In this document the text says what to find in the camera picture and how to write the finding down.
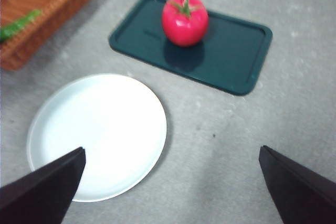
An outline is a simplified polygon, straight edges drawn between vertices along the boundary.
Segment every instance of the basket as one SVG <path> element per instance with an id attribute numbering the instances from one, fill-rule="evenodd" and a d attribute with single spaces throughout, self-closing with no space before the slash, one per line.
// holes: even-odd
<path id="1" fill-rule="evenodd" d="M 33 9 L 42 14 L 0 46 L 1 67 L 21 68 L 32 54 L 88 0 L 1 0 L 1 26 Z"/>

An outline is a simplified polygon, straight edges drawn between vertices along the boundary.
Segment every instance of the dark green tray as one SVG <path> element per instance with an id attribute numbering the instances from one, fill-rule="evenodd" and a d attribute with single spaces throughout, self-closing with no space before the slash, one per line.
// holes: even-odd
<path id="1" fill-rule="evenodd" d="M 139 0 L 112 33 L 112 49 L 236 95 L 255 86 L 272 40 L 263 25 L 208 11 L 209 27 L 196 46 L 172 44 L 161 26 L 166 0 Z"/>

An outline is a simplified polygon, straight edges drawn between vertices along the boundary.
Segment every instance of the white plate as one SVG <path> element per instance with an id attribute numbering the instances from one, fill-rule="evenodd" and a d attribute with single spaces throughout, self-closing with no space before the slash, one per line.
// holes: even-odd
<path id="1" fill-rule="evenodd" d="M 166 117 L 144 84 L 117 74 L 72 82 L 42 106 L 28 133 L 27 155 L 36 170 L 82 146 L 86 166 L 74 201 L 117 196 L 136 185 L 159 159 Z"/>

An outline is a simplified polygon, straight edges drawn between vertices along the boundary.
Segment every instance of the tomato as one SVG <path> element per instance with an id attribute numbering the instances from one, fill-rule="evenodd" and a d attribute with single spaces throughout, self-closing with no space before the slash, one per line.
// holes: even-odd
<path id="1" fill-rule="evenodd" d="M 168 0 L 162 11 L 164 33 L 181 47 L 198 43 L 206 33 L 208 20 L 201 0 Z"/>

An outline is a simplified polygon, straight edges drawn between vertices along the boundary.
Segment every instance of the tomato stem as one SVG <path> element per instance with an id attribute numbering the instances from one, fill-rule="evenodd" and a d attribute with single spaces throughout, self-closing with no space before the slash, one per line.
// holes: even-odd
<path id="1" fill-rule="evenodd" d="M 201 6 L 197 5 L 197 6 L 193 6 L 193 7 L 190 8 L 189 7 L 189 0 L 184 0 L 182 5 L 176 3 L 175 1 L 172 1 L 172 0 L 169 0 L 168 3 L 173 5 L 174 7 L 176 7 L 177 10 L 179 11 L 179 13 L 184 14 L 188 18 L 191 17 L 191 12 L 193 12 L 194 10 L 197 10 L 201 7 Z"/>

